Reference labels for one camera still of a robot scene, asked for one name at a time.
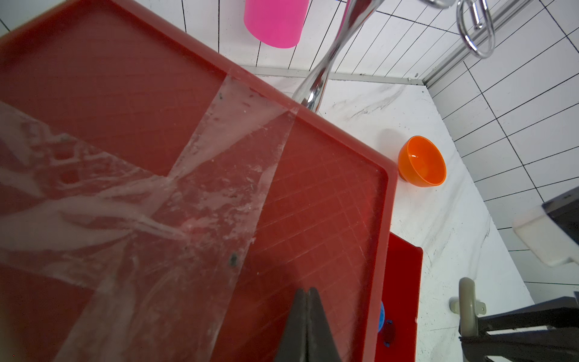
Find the red plastic drawer cabinet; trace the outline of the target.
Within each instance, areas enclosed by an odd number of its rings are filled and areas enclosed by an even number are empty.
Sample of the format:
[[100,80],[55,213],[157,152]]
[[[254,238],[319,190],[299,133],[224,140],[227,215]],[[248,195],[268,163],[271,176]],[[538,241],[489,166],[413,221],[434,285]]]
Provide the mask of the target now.
[[394,163],[133,1],[1,38],[1,359],[375,357]]

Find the red drawer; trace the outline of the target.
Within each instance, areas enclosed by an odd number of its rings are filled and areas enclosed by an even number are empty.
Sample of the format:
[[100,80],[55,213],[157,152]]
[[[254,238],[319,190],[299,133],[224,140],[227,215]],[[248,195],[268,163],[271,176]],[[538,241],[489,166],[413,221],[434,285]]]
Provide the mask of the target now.
[[416,359],[423,250],[390,234],[381,302],[385,323],[375,345],[376,361]]

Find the olive fruit knife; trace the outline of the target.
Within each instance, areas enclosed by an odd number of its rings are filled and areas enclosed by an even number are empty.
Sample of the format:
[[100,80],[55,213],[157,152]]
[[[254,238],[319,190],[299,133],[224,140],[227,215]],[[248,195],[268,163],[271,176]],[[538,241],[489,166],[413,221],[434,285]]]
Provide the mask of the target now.
[[478,316],[487,313],[486,304],[476,298],[474,280],[461,278],[458,283],[458,296],[449,300],[449,309],[459,315],[459,331],[463,337],[475,337],[479,333]]

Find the blue drawer knob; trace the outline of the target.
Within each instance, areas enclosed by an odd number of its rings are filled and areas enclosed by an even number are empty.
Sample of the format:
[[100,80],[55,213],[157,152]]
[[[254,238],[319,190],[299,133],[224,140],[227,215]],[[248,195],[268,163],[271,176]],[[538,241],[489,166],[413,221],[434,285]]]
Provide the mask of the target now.
[[385,310],[384,310],[384,303],[380,303],[380,314],[379,314],[379,321],[378,321],[378,331],[381,332],[385,323]]

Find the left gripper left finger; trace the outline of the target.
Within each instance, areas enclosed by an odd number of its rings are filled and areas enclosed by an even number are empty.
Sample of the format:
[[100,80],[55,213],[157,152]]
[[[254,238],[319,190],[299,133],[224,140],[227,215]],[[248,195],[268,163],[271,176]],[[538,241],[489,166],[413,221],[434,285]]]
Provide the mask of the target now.
[[305,362],[307,360],[308,297],[298,289],[286,320],[275,362]]

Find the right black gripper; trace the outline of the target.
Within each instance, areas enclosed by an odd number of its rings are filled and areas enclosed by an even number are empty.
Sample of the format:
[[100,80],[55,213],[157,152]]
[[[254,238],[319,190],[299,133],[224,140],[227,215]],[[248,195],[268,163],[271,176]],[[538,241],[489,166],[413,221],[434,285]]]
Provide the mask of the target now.
[[[514,232],[549,267],[578,262],[578,190],[532,208]],[[460,334],[465,361],[576,361],[578,295],[559,297],[498,315],[478,316],[475,337]]]

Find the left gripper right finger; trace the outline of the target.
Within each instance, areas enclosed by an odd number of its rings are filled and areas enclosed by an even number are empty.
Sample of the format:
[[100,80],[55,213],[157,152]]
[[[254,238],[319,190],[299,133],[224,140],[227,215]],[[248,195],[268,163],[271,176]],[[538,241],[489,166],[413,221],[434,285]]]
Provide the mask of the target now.
[[318,290],[311,288],[307,297],[307,361],[341,362]]

